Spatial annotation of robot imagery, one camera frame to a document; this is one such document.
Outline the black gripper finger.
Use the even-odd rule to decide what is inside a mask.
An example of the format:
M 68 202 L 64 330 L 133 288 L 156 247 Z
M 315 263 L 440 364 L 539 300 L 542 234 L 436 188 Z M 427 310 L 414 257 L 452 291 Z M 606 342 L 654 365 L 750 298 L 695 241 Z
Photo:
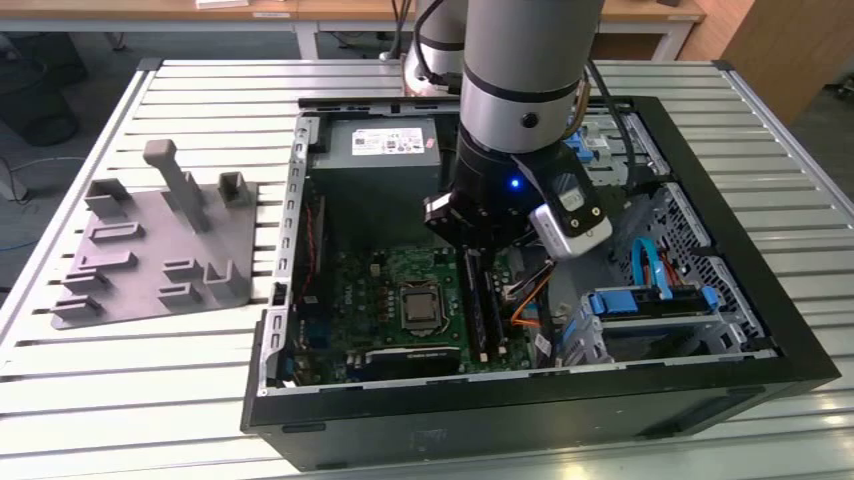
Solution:
M 450 243 L 467 270 L 482 269 L 479 212 L 466 195 L 434 195 L 424 199 L 424 225 Z
M 528 224 L 484 224 L 482 227 L 482 263 L 488 273 L 495 268 L 499 252 L 522 242 L 532 231 Z

